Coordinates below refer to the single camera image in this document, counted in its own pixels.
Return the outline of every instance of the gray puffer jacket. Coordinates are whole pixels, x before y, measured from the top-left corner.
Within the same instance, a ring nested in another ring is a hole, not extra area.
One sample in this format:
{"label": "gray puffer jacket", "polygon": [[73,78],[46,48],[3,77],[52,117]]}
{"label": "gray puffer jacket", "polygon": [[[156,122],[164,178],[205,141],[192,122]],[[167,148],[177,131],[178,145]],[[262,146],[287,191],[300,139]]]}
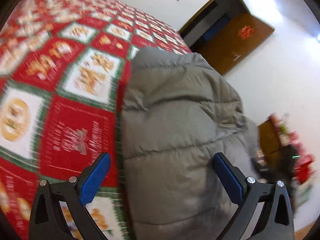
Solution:
{"label": "gray puffer jacket", "polygon": [[237,206],[210,159],[223,152],[245,176],[256,126],[236,91],[199,54],[144,48],[132,61],[122,147],[138,240],[215,239]]}

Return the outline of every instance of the blue gripper pad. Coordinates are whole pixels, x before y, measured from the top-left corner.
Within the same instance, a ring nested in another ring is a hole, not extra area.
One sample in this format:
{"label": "blue gripper pad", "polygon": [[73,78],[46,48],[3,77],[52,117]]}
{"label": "blue gripper pad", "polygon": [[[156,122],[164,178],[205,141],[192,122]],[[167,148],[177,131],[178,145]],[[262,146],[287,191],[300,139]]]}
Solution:
{"label": "blue gripper pad", "polygon": [[81,186],[80,202],[82,205],[91,203],[96,195],[101,183],[110,169],[110,155],[105,154],[98,163],[94,162],[92,165],[95,165],[95,167]]}
{"label": "blue gripper pad", "polygon": [[232,203],[241,205],[244,202],[243,188],[219,154],[213,156],[212,166]]}

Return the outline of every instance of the bed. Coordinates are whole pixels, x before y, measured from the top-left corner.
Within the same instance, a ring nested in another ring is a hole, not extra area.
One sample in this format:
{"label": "bed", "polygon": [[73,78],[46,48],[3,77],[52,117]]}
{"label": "bed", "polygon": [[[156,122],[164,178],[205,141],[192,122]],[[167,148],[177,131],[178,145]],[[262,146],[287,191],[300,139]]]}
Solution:
{"label": "bed", "polygon": [[112,167],[87,209],[106,236],[130,239],[117,113],[130,61],[148,46],[191,52],[172,27],[116,0],[21,0],[11,14],[0,33],[0,206],[23,240],[39,181],[77,176],[100,152]]}

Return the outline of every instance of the silver bolt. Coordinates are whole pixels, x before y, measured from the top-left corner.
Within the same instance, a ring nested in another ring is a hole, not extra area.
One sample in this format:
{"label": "silver bolt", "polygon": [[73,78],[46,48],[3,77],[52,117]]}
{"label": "silver bolt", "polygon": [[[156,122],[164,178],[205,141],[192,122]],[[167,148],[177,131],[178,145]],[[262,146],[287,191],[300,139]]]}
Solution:
{"label": "silver bolt", "polygon": [[77,181],[77,177],[76,176],[71,176],[70,178],[69,178],[69,182],[70,183],[75,183]]}
{"label": "silver bolt", "polygon": [[277,184],[278,184],[279,187],[283,187],[283,186],[284,186],[284,183],[283,183],[282,180],[278,180],[278,181],[277,181]]}
{"label": "silver bolt", "polygon": [[247,177],[247,182],[253,184],[256,182],[256,179],[254,177]]}
{"label": "silver bolt", "polygon": [[47,185],[47,181],[45,179],[40,181],[40,186],[45,186]]}

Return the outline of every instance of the wooden door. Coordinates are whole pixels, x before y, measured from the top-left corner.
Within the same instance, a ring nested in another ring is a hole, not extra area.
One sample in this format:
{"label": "wooden door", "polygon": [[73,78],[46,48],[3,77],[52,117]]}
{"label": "wooden door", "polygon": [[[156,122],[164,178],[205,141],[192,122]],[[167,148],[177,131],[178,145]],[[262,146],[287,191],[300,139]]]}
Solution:
{"label": "wooden door", "polygon": [[273,32],[273,28],[251,14],[239,14],[208,41],[199,53],[223,75]]}

